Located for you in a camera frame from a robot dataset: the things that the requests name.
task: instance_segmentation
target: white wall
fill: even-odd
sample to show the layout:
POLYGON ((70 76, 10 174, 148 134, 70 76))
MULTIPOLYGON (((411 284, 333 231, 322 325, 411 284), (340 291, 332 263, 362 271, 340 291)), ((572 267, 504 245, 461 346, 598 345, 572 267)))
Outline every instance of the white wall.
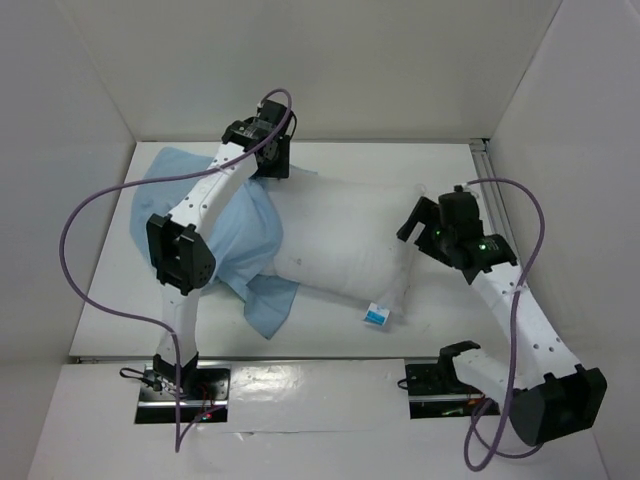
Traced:
MULTIPOLYGON (((0 465, 25 478, 81 302, 57 259, 66 215, 117 182, 133 138, 50 0, 0 7, 0 465)), ((71 264, 88 285, 114 199, 84 216, 71 264)))
MULTIPOLYGON (((531 283, 553 323, 609 382, 596 434, 611 478, 640 469, 640 0, 565 0, 491 141, 496 172, 548 218, 531 283)), ((538 228, 503 190, 522 252, 538 228)))
POLYGON ((61 0, 136 138, 216 140, 276 86, 299 138, 491 135, 560 0, 61 0))

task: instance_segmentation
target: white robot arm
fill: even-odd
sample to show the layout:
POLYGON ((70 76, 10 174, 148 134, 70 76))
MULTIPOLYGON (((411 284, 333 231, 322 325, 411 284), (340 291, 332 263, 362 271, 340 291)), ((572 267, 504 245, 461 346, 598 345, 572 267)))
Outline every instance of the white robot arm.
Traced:
POLYGON ((495 315, 512 349, 517 339, 519 374, 513 390, 509 390, 508 366, 471 341, 440 351, 439 380, 471 385, 501 409, 509 396, 511 424, 530 446, 590 428, 602 403, 606 380, 597 368, 585 370, 531 291, 526 285, 518 287, 522 270, 516 256, 500 235, 484 235, 475 197, 461 186, 441 195, 438 203, 422 197, 398 231, 398 238, 406 242, 419 223, 424 228, 415 241, 418 249, 461 270, 495 315), (516 291, 519 308, 513 336, 512 297, 516 291))
MULTIPOLYGON (((165 217, 152 215, 147 222, 151 264, 162 291, 162 321, 177 334, 180 347, 181 380, 185 388, 197 367, 195 329, 201 289, 216 270, 216 260, 205 239, 211 235, 220 213, 240 186, 252 176, 287 178, 289 143, 286 134, 291 118, 288 108, 264 100, 257 116, 230 125, 209 169, 189 194, 165 217), (224 167, 273 136, 272 141, 233 166, 224 167)), ((175 382, 176 352, 171 335, 165 332, 153 358, 154 371, 175 382)))

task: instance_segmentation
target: light blue towel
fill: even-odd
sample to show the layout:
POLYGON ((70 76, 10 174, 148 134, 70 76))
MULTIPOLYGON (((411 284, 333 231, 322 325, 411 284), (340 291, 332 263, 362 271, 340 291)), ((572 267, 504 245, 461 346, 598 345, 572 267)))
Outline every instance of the light blue towel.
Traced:
MULTIPOLYGON (((212 157, 163 148, 144 178, 167 177, 206 169, 212 157)), ((140 252, 150 262, 146 223, 152 213, 165 216, 199 179, 138 187, 131 207, 130 231, 140 252)), ((259 182, 248 180, 218 217, 207 245, 216 258, 210 284, 220 279, 244 301, 244 317, 263 337, 278 331, 291 310, 298 284, 280 277, 259 275, 282 243, 282 224, 259 182)), ((216 321, 212 312, 212 322, 216 321)))

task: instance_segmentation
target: wire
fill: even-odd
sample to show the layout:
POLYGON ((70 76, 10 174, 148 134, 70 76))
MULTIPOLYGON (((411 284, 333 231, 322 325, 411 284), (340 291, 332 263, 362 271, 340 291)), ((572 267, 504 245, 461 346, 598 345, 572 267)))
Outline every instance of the wire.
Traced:
POLYGON ((534 207, 536 208, 536 211, 538 213, 538 219, 540 221, 540 231, 538 233, 538 240, 536 242, 535 247, 533 248, 533 252, 531 253, 531 256, 529 257, 529 260, 527 261, 527 263, 524 265, 522 269, 522 273, 520 274, 520 278, 518 278, 518 282, 516 284, 516 290, 513 294, 513 300, 511 302, 511 314, 509 318, 510 344, 511 344, 511 349, 509 352, 509 375, 507 377, 507 391, 505 394, 504 406, 502 408, 502 412, 500 412, 500 420, 498 422, 498 428, 496 430, 496 434, 493 437, 493 441, 491 442, 491 445, 489 445, 487 442, 481 439, 476 429, 476 425, 480 420, 480 417, 482 417, 482 415, 487 411, 490 405, 490 402, 484 402, 480 410, 477 412, 477 415, 475 417, 472 416, 471 426, 469 427, 469 431, 467 432, 467 435, 464 439, 464 451, 463 451, 464 461, 467 467, 469 468, 469 470, 473 472, 480 472, 484 470, 486 466, 489 465, 489 462, 491 462, 491 460, 495 455, 505 457, 505 458, 524 458, 524 457, 533 455, 542 447, 542 445, 538 445, 536 448, 534 448, 530 452, 522 454, 524 455, 524 457, 522 456, 508 457, 507 455, 509 454, 498 452, 498 446, 500 445, 500 440, 502 440, 502 435, 504 434, 504 430, 507 426, 507 420, 509 419, 509 413, 511 412, 511 401, 513 400, 514 383, 516 378, 516 359, 518 356, 516 324, 517 324, 518 303, 520 302, 520 295, 522 293, 521 290, 518 289, 518 287, 522 287, 522 285, 524 285, 525 281, 527 280, 527 275, 529 275, 529 272, 531 271, 531 267, 533 266, 533 262, 535 262, 536 258, 538 257, 538 254, 540 253, 540 249, 542 248, 542 242, 544 241, 544 235, 546 232, 546 222, 544 219, 544 213, 542 212, 542 206, 540 205, 540 202, 535 197, 535 195, 531 192, 531 190, 529 190, 520 182, 511 180, 508 178, 495 177, 495 178, 480 178, 477 180, 472 180, 468 182, 467 185, 476 185, 480 183, 506 183, 508 185, 512 185, 522 190, 529 197, 529 199, 531 199, 534 207), (474 434, 474 432, 478 437, 478 440, 480 440, 480 443, 482 443, 489 450, 486 456, 484 457, 484 459, 477 465, 472 464, 469 458, 469 445, 471 443, 471 437, 474 434))
MULTIPOLYGON (((485 398, 478 405, 476 405, 476 407, 471 412, 471 428, 473 429, 473 433, 475 434, 478 441, 482 445, 484 445, 485 448, 487 449, 491 448, 491 445, 489 445, 487 441, 484 438, 482 438, 482 436, 480 435, 480 432, 478 432, 477 426, 478 426, 478 421, 480 420, 482 415, 486 413, 486 411, 489 409, 492 403, 494 403, 493 400, 491 400, 490 398, 485 398)), ((527 458, 527 457, 530 457, 531 455, 535 455, 536 453, 538 453, 538 451, 542 448, 543 445, 544 444, 541 443, 540 445, 537 445, 531 450, 529 450, 528 452, 524 452, 524 453, 503 453, 496 450, 496 455, 498 457, 508 458, 510 460, 520 460, 522 458, 527 458)))
MULTIPOLYGON (((101 310, 111 315, 115 315, 123 318, 130 318, 132 320, 138 320, 141 322, 150 323, 152 325, 157 325, 165 329, 171 336, 171 340, 173 341, 173 345, 176 353, 176 375, 175 375, 176 394, 174 395, 176 399, 176 405, 175 405, 175 417, 176 417, 175 451, 176 453, 180 451, 180 445, 182 443, 182 439, 184 438, 185 434, 189 431, 189 429, 193 425, 195 425, 199 421, 199 419, 202 418, 201 416, 195 417, 194 420, 192 420, 191 423, 187 425, 184 431, 182 432, 180 431, 181 428, 180 428, 180 393, 179 392, 180 392, 180 387, 182 385, 182 382, 181 382, 182 372, 180 367, 181 365, 180 343, 178 341, 178 335, 176 331, 173 328, 171 328, 171 326, 167 325, 166 323, 160 320, 156 320, 150 317, 145 317, 143 315, 136 315, 133 313, 121 312, 119 310, 115 310, 113 308, 102 305, 101 303, 90 298, 89 295, 87 295, 85 292, 83 292, 82 289, 75 282, 75 280, 71 276, 71 272, 69 271, 69 266, 67 264, 67 257, 66 257, 66 251, 65 251, 67 236, 69 235, 69 230, 71 229, 71 225, 73 224, 73 221, 76 219, 78 214, 84 209, 84 207, 86 207, 88 204, 90 204, 94 200, 104 195, 107 195, 108 193, 117 192, 120 190, 124 190, 125 188, 137 187, 140 185, 148 185, 151 183, 174 182, 177 180, 187 180, 189 178, 204 177, 206 175, 210 175, 212 173, 219 172, 225 168, 231 167, 232 165, 236 165, 237 163, 241 162, 245 158, 253 155, 258 150, 268 145, 276 137, 276 135, 278 135, 278 133, 282 130, 282 128, 286 124, 287 120, 289 119, 289 115, 291 114, 291 108, 293 104, 291 94, 284 88, 276 88, 274 90, 271 90, 269 93, 267 93, 264 96, 261 102, 264 102, 265 100, 272 97, 276 93, 282 93, 285 97, 287 97, 287 110, 285 112, 285 115, 282 117, 282 120, 280 121, 280 123, 278 123, 276 128, 263 141, 258 143, 252 149, 242 153, 236 158, 229 160, 218 167, 213 167, 208 170, 203 170, 201 172, 189 173, 185 175, 176 175, 171 177, 147 178, 143 180, 136 180, 133 182, 122 183, 120 185, 114 185, 112 187, 108 187, 103 190, 100 190, 92 195, 89 195, 82 202, 80 202, 80 204, 73 210, 73 212, 71 212, 71 214, 69 215, 69 218, 67 218, 67 221, 65 222, 64 227, 62 228, 62 233, 60 234, 60 243, 58 245, 58 256, 60 257, 60 266, 62 267, 62 273, 64 274, 65 279, 67 280, 67 282, 69 283, 73 291, 80 298, 82 298, 85 301, 85 303, 88 303, 92 307, 97 308, 98 310, 101 310)), ((205 412, 205 414, 208 412, 213 412, 215 410, 216 409, 210 409, 207 412, 205 412)))
POLYGON ((296 130, 298 129, 298 117, 293 112, 291 112, 291 116, 296 122, 293 124, 293 130, 291 130, 291 133, 289 134, 289 136, 291 137, 291 140, 293 140, 293 136, 296 134, 296 130))

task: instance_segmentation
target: white pillow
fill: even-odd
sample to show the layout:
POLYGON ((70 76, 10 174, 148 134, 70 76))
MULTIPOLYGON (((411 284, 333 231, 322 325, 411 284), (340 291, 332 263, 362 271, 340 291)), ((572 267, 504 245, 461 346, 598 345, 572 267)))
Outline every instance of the white pillow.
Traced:
POLYGON ((396 232, 423 188, 345 182, 298 170, 266 185, 284 238, 273 268, 263 273, 401 312, 415 249, 396 232))

